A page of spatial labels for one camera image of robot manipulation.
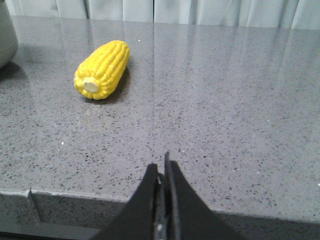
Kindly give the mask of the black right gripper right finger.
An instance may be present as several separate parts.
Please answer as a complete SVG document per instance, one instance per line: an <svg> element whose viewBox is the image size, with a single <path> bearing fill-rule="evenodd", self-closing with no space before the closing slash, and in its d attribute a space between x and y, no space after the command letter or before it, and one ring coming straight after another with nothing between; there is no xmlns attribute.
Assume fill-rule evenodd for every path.
<svg viewBox="0 0 320 240"><path fill-rule="evenodd" d="M223 222L190 186L178 163L164 155L168 240L244 240Z"/></svg>

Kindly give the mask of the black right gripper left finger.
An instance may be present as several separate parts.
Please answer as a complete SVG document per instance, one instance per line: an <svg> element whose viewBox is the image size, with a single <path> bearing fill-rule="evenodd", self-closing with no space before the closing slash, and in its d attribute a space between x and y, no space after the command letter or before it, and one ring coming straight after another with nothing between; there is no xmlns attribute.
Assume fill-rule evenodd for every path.
<svg viewBox="0 0 320 240"><path fill-rule="evenodd" d="M154 228L154 200L157 189L158 167L149 164L146 172L121 212L94 240L151 240Z"/></svg>

